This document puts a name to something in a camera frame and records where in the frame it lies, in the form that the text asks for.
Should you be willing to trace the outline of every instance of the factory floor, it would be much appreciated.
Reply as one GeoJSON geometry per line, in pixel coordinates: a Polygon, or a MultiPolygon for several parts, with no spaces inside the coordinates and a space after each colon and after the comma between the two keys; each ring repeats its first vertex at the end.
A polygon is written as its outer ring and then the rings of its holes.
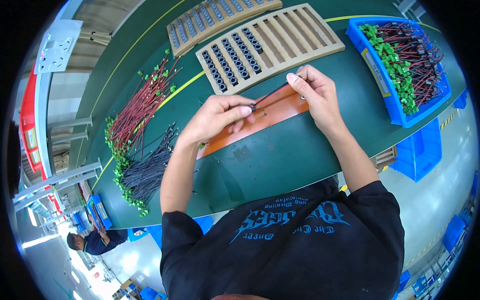
{"type": "MultiPolygon", "coordinates": [[[[443,158],[422,180],[415,183],[391,168],[380,173],[384,186],[395,195],[405,229],[404,270],[419,268],[422,257],[438,250],[446,225],[459,213],[470,192],[479,164],[477,125],[471,100],[457,110],[453,105],[441,113],[440,124],[455,114],[441,130],[443,158]]],[[[339,174],[339,187],[345,184],[339,174]]],[[[218,221],[226,212],[212,215],[218,221]]],[[[120,280],[128,278],[164,291],[159,273],[161,251],[148,235],[103,254],[120,280]]]]}

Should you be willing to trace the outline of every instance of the black t-shirt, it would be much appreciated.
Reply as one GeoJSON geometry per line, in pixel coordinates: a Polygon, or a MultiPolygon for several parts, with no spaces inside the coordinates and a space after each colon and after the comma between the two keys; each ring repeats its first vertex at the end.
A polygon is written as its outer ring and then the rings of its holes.
{"type": "Polygon", "coordinates": [[[110,242],[106,244],[98,231],[92,230],[84,238],[84,252],[90,253],[92,255],[104,254],[107,251],[112,250],[118,245],[124,243],[128,238],[128,233],[126,229],[122,230],[107,230],[108,238],[110,242]]]}
{"type": "Polygon", "coordinates": [[[250,265],[295,212],[330,193],[321,181],[243,204],[205,235],[186,214],[165,213],[160,273],[168,298],[238,293],[270,300],[391,299],[402,272],[405,232],[398,203],[380,181],[341,202],[322,202],[264,268],[250,265]],[[246,268],[255,270],[249,284],[232,285],[246,268]]]}

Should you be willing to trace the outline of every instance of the label on bin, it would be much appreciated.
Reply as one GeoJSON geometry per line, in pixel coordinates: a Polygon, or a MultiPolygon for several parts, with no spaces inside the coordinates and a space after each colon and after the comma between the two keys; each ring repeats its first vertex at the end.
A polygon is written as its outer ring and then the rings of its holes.
{"type": "Polygon", "coordinates": [[[102,219],[108,218],[107,213],[105,212],[105,209],[103,208],[103,204],[98,203],[98,204],[96,205],[96,208],[97,208],[97,211],[98,211],[98,212],[100,213],[100,215],[102,216],[102,219]]]}
{"type": "Polygon", "coordinates": [[[392,94],[388,90],[387,83],[385,82],[385,79],[384,79],[382,73],[380,72],[379,67],[377,66],[377,64],[373,60],[373,57],[370,54],[370,52],[368,51],[368,49],[365,48],[365,50],[362,51],[361,55],[363,56],[363,59],[367,62],[367,65],[370,68],[370,71],[375,76],[375,81],[377,82],[377,85],[380,88],[380,91],[382,92],[382,95],[384,97],[391,96],[392,94]]]}

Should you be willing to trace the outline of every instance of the worker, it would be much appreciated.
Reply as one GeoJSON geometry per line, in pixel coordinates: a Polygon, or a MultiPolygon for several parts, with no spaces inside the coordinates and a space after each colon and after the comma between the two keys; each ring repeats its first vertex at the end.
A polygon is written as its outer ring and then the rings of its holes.
{"type": "MultiPolygon", "coordinates": [[[[86,237],[71,232],[67,235],[67,244],[70,249],[100,255],[127,241],[127,229],[102,232],[96,227],[91,214],[88,215],[88,219],[92,223],[92,229],[86,237]]],[[[140,231],[143,232],[143,228],[133,229],[135,235],[138,235],[140,231]]]]}
{"type": "Polygon", "coordinates": [[[210,96],[179,135],[160,188],[160,273],[170,300],[376,300],[397,290],[405,235],[399,205],[343,122],[334,82],[310,65],[297,74],[306,80],[289,73],[287,81],[308,102],[350,195],[329,178],[242,204],[203,235],[186,215],[199,146],[226,126],[238,132],[254,121],[253,100],[210,96]]]}

